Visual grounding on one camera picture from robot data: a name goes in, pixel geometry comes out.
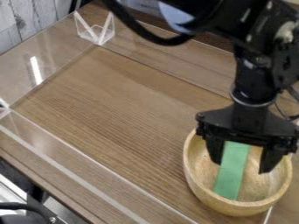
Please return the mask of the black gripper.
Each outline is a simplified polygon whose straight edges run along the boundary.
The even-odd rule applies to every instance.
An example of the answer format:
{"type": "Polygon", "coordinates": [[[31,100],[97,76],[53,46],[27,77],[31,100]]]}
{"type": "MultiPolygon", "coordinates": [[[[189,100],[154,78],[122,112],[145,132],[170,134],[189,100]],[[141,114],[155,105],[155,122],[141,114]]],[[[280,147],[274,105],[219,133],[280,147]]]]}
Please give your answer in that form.
{"type": "Polygon", "coordinates": [[[297,127],[270,110],[276,96],[266,99],[231,96],[233,103],[227,107],[198,113],[197,135],[206,141],[210,159],[218,165],[227,141],[259,146],[259,173],[269,173],[286,154],[297,153],[297,127]]]}

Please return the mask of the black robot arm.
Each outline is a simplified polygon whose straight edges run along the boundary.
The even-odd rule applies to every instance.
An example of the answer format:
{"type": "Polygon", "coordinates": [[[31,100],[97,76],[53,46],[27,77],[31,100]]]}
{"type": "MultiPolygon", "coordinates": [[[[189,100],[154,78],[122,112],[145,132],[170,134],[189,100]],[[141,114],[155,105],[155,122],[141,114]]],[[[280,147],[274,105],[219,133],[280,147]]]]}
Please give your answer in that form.
{"type": "Polygon", "coordinates": [[[137,21],[118,0],[102,0],[123,24],[162,46],[178,46],[201,32],[234,45],[237,76],[230,90],[234,103],[197,115],[197,134],[215,164],[225,161],[230,141],[259,146],[259,171],[274,170],[297,152],[299,126],[294,116],[277,116],[269,107],[288,92],[299,102],[299,10],[284,0],[158,0],[169,25],[178,31],[162,38],[137,21]]]}

